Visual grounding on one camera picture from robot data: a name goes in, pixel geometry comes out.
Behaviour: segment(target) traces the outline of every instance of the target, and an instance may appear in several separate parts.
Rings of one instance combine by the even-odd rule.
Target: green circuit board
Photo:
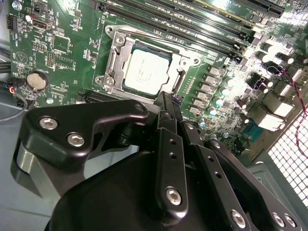
[[[237,101],[249,101],[247,113],[266,96],[247,84],[252,73],[268,77],[274,86],[280,80],[280,76],[268,75],[258,58],[261,51],[266,53],[264,44],[279,47],[280,52],[294,58],[306,55],[308,45],[308,9],[305,1],[300,0],[270,1],[283,9],[279,16],[277,10],[266,12],[246,4],[252,1],[244,0],[18,2],[21,9],[11,7],[8,21],[12,76],[26,79],[33,71],[46,74],[49,79],[46,89],[35,92],[27,85],[19,89],[36,107],[74,104],[79,100],[78,95],[88,91],[123,99],[121,95],[107,93],[95,78],[103,78],[108,63],[112,39],[105,31],[106,26],[126,25],[198,55],[200,63],[189,68],[175,96],[181,97],[184,119],[205,120],[202,138],[216,135],[229,148],[238,137],[248,136],[247,129],[255,126],[253,121],[243,122],[243,111]],[[193,100],[207,75],[217,81],[210,84],[207,98],[195,106]],[[226,82],[229,77],[232,86]],[[226,96],[221,93],[223,87],[229,90]],[[217,97],[223,102],[220,107],[214,102]],[[212,107],[217,111],[215,116],[209,113]]]

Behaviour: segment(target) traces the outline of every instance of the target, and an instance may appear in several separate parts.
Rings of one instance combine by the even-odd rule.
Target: motherboard
[[[12,76],[35,107],[173,95],[235,154],[308,79],[305,0],[11,0]]]

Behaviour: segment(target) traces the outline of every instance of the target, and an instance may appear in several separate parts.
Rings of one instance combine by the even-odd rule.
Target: ram slot
[[[186,2],[180,0],[157,0],[164,4],[165,6],[178,9],[180,12],[189,14],[190,16],[197,17],[199,19],[204,19],[205,17],[209,20],[212,20],[216,23],[221,24],[223,27],[230,28],[230,30],[241,31],[247,34],[251,34],[251,30],[244,27],[241,23],[243,19],[234,20],[230,17],[226,17],[224,14],[213,11],[209,8],[203,7],[200,3],[197,2]],[[250,26],[254,26],[251,22],[246,22]]]
[[[244,40],[248,40],[249,37],[244,34],[244,32],[237,32],[232,30],[226,30],[222,26],[207,20],[201,20],[196,17],[192,17],[186,13],[181,13],[179,11],[174,11],[174,9],[164,6],[163,4],[157,3],[152,0],[137,0],[142,1],[147,7],[155,10],[154,13],[159,13],[162,16],[169,17],[173,21],[187,27],[191,27],[194,30],[201,31],[206,30],[210,33],[215,33],[218,36],[223,36],[222,41],[225,38],[237,41],[239,43],[246,43]]]
[[[119,1],[108,1],[106,4],[108,5],[108,8],[110,10],[118,12],[125,17],[130,17],[137,21],[142,21],[146,24],[158,27],[175,35],[186,38],[190,41],[196,42],[200,45],[209,46],[214,49],[215,47],[219,46],[224,50],[224,52],[234,51],[234,43],[228,44],[223,41],[218,42],[217,40],[212,39],[210,36],[202,35],[197,31],[173,23],[171,20],[166,21],[166,19],[158,17],[155,14],[143,11],[141,9],[136,9],[134,7],[131,7],[130,5],[123,4]]]

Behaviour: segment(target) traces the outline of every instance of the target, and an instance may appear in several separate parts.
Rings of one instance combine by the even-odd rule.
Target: chip
[[[169,60],[156,54],[135,50],[125,77],[125,86],[137,91],[157,95],[168,82]]]
[[[233,120],[228,119],[227,122],[226,122],[226,124],[232,124],[233,122],[234,122]]]

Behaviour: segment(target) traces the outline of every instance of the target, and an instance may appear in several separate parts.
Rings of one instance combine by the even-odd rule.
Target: capacitor
[[[229,87],[233,87],[233,86],[234,86],[234,79],[231,78],[231,77],[227,77],[227,78],[225,79],[225,82],[226,82],[226,84],[227,84]]]
[[[269,55],[274,56],[279,51],[279,48],[270,44],[266,44],[263,50],[265,50]]]
[[[247,99],[245,100],[246,106],[248,106],[248,105],[250,104],[250,102],[251,102],[251,99],[250,99],[250,98],[247,98]]]
[[[220,88],[220,93],[223,95],[223,96],[227,96],[230,94],[230,90],[226,87],[222,87]]]
[[[269,89],[266,87],[265,84],[261,84],[259,90],[264,94],[268,93]]]
[[[241,119],[245,124],[249,123],[249,118],[245,114],[241,114]]]
[[[271,60],[271,56],[269,54],[264,53],[264,52],[260,52],[260,54],[257,57],[263,63],[267,63]]]
[[[205,127],[206,127],[206,124],[205,124],[204,119],[199,119],[198,123],[199,123],[199,126],[200,126],[201,128],[205,128]]]
[[[216,107],[221,107],[222,104],[223,104],[223,101],[221,100],[220,97],[216,97],[216,98],[214,99],[214,103],[215,103]]]
[[[302,64],[308,64],[308,58],[299,54],[297,57],[295,57],[295,60],[299,63],[302,63]]]
[[[32,20],[33,19],[36,19],[38,16],[35,14],[35,13],[30,13],[30,14],[27,14],[25,16],[25,20],[28,22],[28,23],[32,23]]]
[[[270,61],[266,64],[265,66],[267,72],[273,74],[273,75],[278,75],[281,73],[283,67],[278,65],[277,63]]]
[[[294,62],[294,58],[290,57],[289,55],[283,54],[283,53],[277,53],[276,57],[281,59],[287,64],[292,64]]]
[[[214,107],[210,107],[207,111],[209,112],[211,116],[216,116],[217,114],[217,111]]]
[[[36,92],[40,92],[49,86],[47,75],[40,71],[33,71],[27,76],[28,86]]]
[[[240,108],[242,108],[243,110],[246,109],[247,105],[242,100],[238,100],[236,102]]]
[[[268,78],[265,78],[263,83],[268,87],[268,88],[271,88],[274,83],[272,81],[270,81]]]

